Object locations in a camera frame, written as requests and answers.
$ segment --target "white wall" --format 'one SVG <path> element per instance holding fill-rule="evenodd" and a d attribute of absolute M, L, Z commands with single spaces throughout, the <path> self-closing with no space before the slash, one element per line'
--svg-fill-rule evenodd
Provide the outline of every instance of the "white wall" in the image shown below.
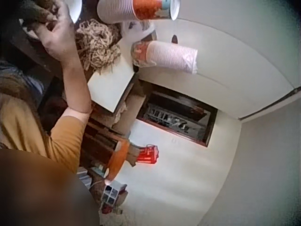
<path fill-rule="evenodd" d="M 300 30 L 271 0 L 185 0 L 180 19 L 155 21 L 158 40 L 198 49 L 198 74 L 147 68 L 141 79 L 174 89 L 235 118 L 300 85 Z"/>
<path fill-rule="evenodd" d="M 235 155 L 241 124 L 218 112 L 209 147 L 136 120 L 130 139 L 159 149 L 155 165 L 123 165 L 117 180 L 128 184 L 121 216 L 102 216 L 106 226 L 196 226 L 219 193 Z"/>
<path fill-rule="evenodd" d="M 229 175 L 199 226 L 301 223 L 300 99 L 242 124 Z"/>

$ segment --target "orange paper cup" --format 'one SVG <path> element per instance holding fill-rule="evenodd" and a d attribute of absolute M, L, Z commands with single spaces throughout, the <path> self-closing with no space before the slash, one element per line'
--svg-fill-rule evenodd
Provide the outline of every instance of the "orange paper cup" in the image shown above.
<path fill-rule="evenodd" d="M 179 15 L 180 0 L 133 0 L 133 8 L 139 20 L 175 20 Z"/>

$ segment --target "person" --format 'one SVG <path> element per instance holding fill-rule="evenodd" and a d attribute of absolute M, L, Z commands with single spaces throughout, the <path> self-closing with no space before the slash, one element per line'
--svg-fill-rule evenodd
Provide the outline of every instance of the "person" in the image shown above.
<path fill-rule="evenodd" d="M 1 148 L 17 149 L 48 157 L 75 173 L 80 146 L 91 112 L 91 97 L 76 49 L 74 24 L 62 0 L 54 0 L 57 21 L 49 30 L 32 24 L 46 51 L 60 61 L 67 109 L 52 128 L 43 131 L 34 98 L 43 87 L 7 62 L 0 64 Z"/>

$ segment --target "fabric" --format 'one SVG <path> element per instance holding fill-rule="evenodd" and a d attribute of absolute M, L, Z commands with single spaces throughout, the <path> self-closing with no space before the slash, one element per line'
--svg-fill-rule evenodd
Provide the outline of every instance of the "fabric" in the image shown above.
<path fill-rule="evenodd" d="M 38 89 L 35 83 L 28 83 L 23 77 L 14 68 L 0 71 L 0 143 L 9 149 L 48 157 L 76 173 L 85 124 L 65 116 L 58 120 L 48 136 L 34 110 L 32 94 Z"/>

